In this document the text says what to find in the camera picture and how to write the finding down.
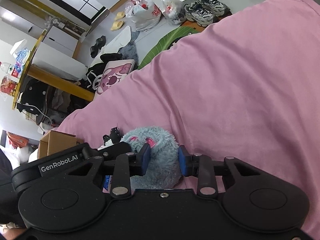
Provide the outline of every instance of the table leg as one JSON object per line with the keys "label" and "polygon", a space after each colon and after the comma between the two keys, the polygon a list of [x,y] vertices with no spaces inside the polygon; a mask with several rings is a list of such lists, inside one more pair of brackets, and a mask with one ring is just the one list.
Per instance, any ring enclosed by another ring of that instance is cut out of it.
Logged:
{"label": "table leg", "polygon": [[85,90],[75,84],[66,81],[60,77],[57,77],[35,65],[31,65],[27,73],[28,76],[33,77],[39,81],[42,81],[50,86],[53,86],[57,89],[70,93],[71,95],[83,98],[87,101],[92,101],[94,93]]}

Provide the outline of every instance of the yellow table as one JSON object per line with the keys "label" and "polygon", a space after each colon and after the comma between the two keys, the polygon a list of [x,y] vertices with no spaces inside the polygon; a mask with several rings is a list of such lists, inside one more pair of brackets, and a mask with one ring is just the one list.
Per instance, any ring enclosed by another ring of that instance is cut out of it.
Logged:
{"label": "yellow table", "polygon": [[92,101],[94,97],[94,93],[85,90],[79,86],[76,86],[75,84],[66,81],[60,77],[57,77],[41,68],[38,66],[32,64],[33,57],[39,48],[41,42],[44,40],[48,30],[44,30],[37,40],[36,44],[34,45],[33,49],[31,50],[30,57],[26,61],[26,64],[24,65],[24,69],[21,73],[21,77],[19,80],[19,83],[17,85],[17,89],[13,98],[13,105],[12,109],[14,110],[17,105],[17,101],[19,99],[20,93],[21,93],[21,85],[23,84],[24,79],[26,76],[33,77],[39,81],[42,81],[43,83],[46,83],[52,87],[55,87],[57,89],[60,89],[62,91],[65,91],[67,93],[70,93],[71,95],[77,96],[79,98],[83,98],[87,101]]}

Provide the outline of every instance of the pink plush ear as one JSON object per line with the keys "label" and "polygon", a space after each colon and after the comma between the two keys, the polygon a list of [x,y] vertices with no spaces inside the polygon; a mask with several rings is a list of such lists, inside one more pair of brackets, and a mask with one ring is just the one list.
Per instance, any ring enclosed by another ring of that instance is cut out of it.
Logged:
{"label": "pink plush ear", "polygon": [[135,141],[136,139],[138,139],[138,137],[132,136],[132,137],[129,139],[129,141],[130,141],[130,142],[131,142],[131,141]]}
{"label": "pink plush ear", "polygon": [[152,140],[151,138],[147,138],[146,143],[148,143],[151,148],[156,145],[155,141]]}

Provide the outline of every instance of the green leaf-shaped rug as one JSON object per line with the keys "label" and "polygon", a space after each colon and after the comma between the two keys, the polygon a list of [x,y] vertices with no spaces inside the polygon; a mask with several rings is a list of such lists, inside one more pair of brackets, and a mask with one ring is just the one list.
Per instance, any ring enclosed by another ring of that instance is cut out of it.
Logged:
{"label": "green leaf-shaped rug", "polygon": [[199,33],[197,30],[182,26],[179,27],[171,32],[169,32],[166,36],[164,36],[161,40],[159,40],[158,44],[154,46],[149,53],[145,56],[142,60],[141,64],[139,65],[138,69],[142,69],[144,66],[149,64],[151,60],[158,55],[161,51],[167,50],[168,47],[178,38],[185,37],[187,35],[191,35],[194,33]]}

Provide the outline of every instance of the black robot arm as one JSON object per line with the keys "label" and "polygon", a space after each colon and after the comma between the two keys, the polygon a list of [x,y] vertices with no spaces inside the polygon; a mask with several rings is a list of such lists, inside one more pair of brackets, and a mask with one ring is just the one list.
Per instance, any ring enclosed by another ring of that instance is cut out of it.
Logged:
{"label": "black robot arm", "polygon": [[[17,239],[312,240],[299,229],[308,198],[288,182],[234,157],[217,162],[180,146],[181,172],[198,178],[196,193],[132,193],[130,176],[143,176],[149,160],[148,144],[135,154],[123,142],[101,151],[82,144],[15,169],[12,203],[19,200],[28,228]],[[106,175],[113,175],[110,194],[102,192]],[[8,184],[0,186],[1,212]]]}

